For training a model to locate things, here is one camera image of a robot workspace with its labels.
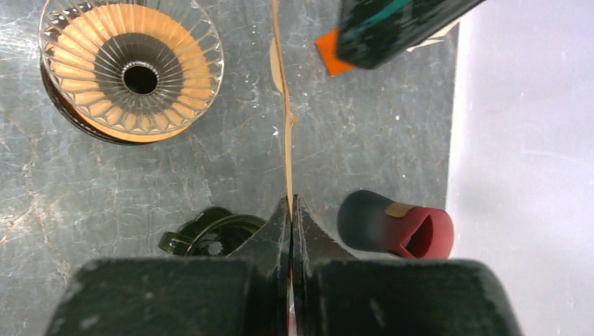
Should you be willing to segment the green glass dripper cup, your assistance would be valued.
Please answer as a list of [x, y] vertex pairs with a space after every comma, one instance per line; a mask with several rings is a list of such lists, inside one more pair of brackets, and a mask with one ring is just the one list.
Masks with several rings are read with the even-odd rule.
[[165, 232], [158, 247], [183, 257], [224, 257], [237, 250], [266, 223], [258, 216], [233, 214], [213, 206], [197, 218], [184, 223], [175, 232]]

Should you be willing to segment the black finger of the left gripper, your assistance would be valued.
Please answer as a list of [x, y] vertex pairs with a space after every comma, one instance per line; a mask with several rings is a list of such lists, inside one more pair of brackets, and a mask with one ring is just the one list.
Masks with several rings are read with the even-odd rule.
[[483, 3], [483, 0], [342, 1], [338, 59], [375, 69]]

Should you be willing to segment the dark red black carafe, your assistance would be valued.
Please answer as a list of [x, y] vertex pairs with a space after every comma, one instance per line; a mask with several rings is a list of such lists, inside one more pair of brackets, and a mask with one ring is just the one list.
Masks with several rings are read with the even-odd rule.
[[445, 259], [453, 248], [454, 225], [445, 210], [396, 202], [370, 190], [344, 199], [336, 225], [342, 241], [359, 251]]

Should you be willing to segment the clear glass dripper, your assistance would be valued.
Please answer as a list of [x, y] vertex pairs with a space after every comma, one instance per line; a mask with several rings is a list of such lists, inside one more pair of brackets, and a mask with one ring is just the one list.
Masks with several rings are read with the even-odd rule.
[[223, 79], [221, 39], [196, 1], [47, 1], [39, 50], [65, 110], [118, 142], [186, 130]]

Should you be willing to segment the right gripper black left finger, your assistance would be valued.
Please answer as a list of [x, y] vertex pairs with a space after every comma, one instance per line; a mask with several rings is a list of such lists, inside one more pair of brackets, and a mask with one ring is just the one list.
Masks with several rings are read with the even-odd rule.
[[289, 205], [226, 257], [102, 258], [69, 280], [47, 335], [286, 335]]

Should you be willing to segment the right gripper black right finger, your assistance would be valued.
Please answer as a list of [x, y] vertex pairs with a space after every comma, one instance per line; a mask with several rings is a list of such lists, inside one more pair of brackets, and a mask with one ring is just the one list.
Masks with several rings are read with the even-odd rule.
[[293, 203], [298, 335], [520, 335], [500, 280], [467, 259], [400, 258], [333, 239]]

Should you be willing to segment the orange coffee filter box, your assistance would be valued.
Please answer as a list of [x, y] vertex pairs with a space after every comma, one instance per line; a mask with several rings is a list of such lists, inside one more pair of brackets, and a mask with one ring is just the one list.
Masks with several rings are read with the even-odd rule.
[[[444, 28], [440, 29], [439, 31], [437, 31], [436, 33], [431, 35], [429, 38], [427, 38], [423, 42], [407, 48], [406, 51], [408, 53], [411, 53], [418, 48], [422, 48], [425, 46], [430, 46], [435, 43], [443, 42], [445, 35], [447, 35], [448, 32], [452, 28], [456, 27], [459, 24], [460, 20], [461, 20], [460, 18], [454, 20], [450, 24], [446, 25]], [[315, 45], [316, 45], [316, 48], [320, 54], [322, 62], [324, 63], [324, 66], [326, 67], [326, 70], [328, 71], [329, 75], [332, 77], [337, 76], [339, 74], [343, 74], [351, 69], [356, 68], [355, 65], [349, 64], [347, 62], [344, 62], [344, 61], [338, 59], [338, 56], [336, 53], [336, 49], [337, 49], [337, 45], [338, 45], [337, 40], [338, 40], [338, 30], [334, 29], [334, 30], [330, 31], [329, 33], [323, 35], [322, 37], [318, 38], [315, 41]]]

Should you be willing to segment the brown paper coffee filter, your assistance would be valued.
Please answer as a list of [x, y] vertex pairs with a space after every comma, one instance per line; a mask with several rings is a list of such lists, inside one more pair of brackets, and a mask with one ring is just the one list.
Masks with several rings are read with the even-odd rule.
[[282, 48], [279, 38], [278, 22], [278, 1], [271, 1], [272, 39], [270, 42], [269, 59], [272, 80], [275, 87], [282, 96], [283, 105], [283, 157], [284, 176], [286, 181], [286, 199], [289, 207], [289, 216], [293, 221], [293, 181], [292, 181], [292, 129], [297, 121], [296, 116], [291, 112], [290, 94], [286, 84], [284, 65], [282, 60]]

